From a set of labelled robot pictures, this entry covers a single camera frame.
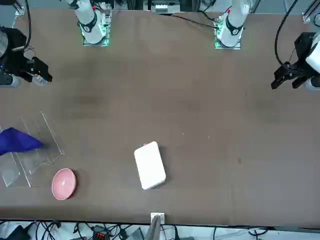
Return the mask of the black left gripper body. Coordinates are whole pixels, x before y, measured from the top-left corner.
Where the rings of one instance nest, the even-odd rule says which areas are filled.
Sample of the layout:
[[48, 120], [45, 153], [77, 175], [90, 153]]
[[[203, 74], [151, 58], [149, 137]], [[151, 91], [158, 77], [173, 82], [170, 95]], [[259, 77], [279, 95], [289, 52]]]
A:
[[315, 35], [315, 32], [302, 32], [294, 41], [297, 61], [293, 64], [287, 65], [291, 76], [317, 75], [317, 72], [306, 62], [306, 58], [311, 52]]

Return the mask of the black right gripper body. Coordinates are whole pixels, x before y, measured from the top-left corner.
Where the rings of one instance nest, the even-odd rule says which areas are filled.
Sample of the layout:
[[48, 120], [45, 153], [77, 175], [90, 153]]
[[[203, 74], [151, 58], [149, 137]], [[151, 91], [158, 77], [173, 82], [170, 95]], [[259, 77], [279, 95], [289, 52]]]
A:
[[31, 74], [32, 60], [25, 57], [25, 43], [27, 37], [16, 28], [0, 27], [3, 36], [1, 45], [4, 50], [0, 51], [1, 74]]

